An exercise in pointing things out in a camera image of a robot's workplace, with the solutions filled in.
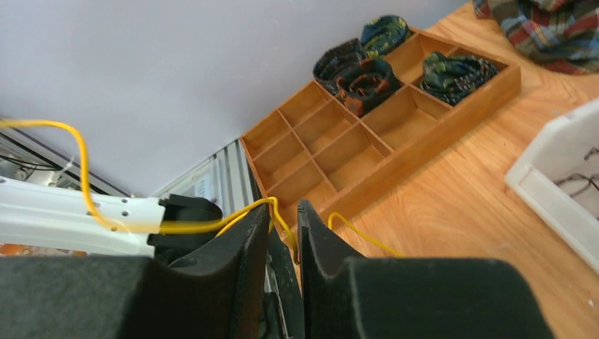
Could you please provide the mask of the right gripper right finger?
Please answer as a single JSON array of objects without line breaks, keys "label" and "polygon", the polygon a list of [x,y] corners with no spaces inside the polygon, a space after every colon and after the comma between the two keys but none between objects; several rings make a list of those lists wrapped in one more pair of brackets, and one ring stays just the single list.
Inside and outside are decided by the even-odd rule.
[{"label": "right gripper right finger", "polygon": [[552,338],[523,276],[492,258],[368,258],[297,207],[308,338]]}]

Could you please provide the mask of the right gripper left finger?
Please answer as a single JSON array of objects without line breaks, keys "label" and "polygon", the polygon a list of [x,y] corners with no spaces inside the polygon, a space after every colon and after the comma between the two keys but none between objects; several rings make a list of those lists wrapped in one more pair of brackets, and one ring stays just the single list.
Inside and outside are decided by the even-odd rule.
[{"label": "right gripper left finger", "polygon": [[1,260],[2,338],[257,338],[269,209],[170,266],[141,256]]}]

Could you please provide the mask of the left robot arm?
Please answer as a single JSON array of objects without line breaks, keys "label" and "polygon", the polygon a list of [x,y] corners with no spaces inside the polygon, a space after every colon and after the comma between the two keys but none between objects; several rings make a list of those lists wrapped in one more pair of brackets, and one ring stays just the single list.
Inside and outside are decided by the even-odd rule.
[{"label": "left robot arm", "polygon": [[203,197],[124,198],[1,178],[1,257],[147,256],[169,265],[214,238],[159,234],[164,222],[212,222],[223,217]]}]

